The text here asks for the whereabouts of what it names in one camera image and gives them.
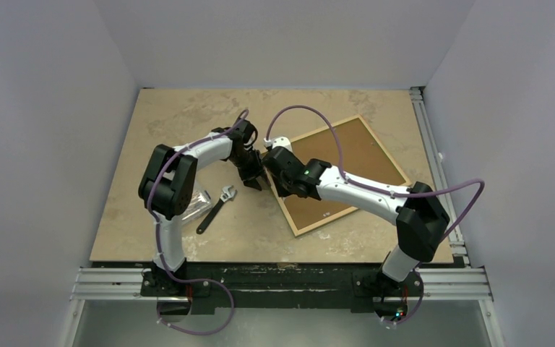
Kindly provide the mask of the green picture frame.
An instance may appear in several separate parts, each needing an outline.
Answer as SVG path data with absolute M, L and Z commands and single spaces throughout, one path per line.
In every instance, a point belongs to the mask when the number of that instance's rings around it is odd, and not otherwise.
M 393 186 L 412 184 L 362 116 L 343 119 L 334 123 L 333 127 L 340 140 L 347 173 Z M 303 163 L 313 158 L 332 165 L 338 163 L 335 140 L 326 126 L 293 137 L 290 141 L 293 153 Z M 339 202 L 297 196 L 276 198 L 294 236 L 301 236 L 357 211 L 356 207 Z

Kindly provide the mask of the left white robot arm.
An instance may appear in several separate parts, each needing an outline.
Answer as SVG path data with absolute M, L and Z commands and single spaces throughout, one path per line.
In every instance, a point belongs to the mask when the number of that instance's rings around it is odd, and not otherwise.
M 229 161 L 243 185 L 258 191 L 270 187 L 259 151 L 253 148 L 256 127 L 245 119 L 179 147 L 158 145 L 139 183 L 138 195 L 151 215 L 156 251 L 153 262 L 163 272 L 159 287 L 179 295 L 192 279 L 178 271 L 186 262 L 182 246 L 181 215 L 188 208 L 198 170 L 218 161 Z

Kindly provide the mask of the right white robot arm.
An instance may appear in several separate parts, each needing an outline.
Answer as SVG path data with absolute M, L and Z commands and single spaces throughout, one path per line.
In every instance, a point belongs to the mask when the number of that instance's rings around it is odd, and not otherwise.
M 291 195 L 340 202 L 390 222 L 397 230 L 397 246 L 387 255 L 377 285 L 394 294 L 420 263 L 433 260 L 450 222 L 432 188 L 391 186 L 342 173 L 319 159 L 302 163 L 289 149 L 274 147 L 262 159 L 279 197 Z

